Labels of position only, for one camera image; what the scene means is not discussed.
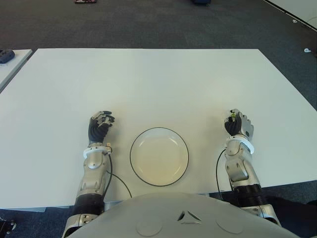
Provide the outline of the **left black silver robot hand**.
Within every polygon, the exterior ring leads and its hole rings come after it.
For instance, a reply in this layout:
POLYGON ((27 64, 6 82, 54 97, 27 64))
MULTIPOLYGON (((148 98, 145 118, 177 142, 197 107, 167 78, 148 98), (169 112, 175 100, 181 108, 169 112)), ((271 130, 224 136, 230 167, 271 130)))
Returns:
POLYGON ((108 130, 112 127, 115 121, 112 112, 110 111, 99 111, 94 114, 89 121, 88 126, 88 139, 89 143, 103 143, 108 130))

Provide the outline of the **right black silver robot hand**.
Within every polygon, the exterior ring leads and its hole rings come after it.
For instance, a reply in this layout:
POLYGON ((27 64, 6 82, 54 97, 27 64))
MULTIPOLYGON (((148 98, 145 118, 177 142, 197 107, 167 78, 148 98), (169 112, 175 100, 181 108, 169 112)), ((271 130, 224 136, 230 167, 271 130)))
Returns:
POLYGON ((230 115, 225 119, 224 127, 231 135, 242 135, 251 140, 254 133, 254 126, 251 121, 238 109, 230 110, 230 115))

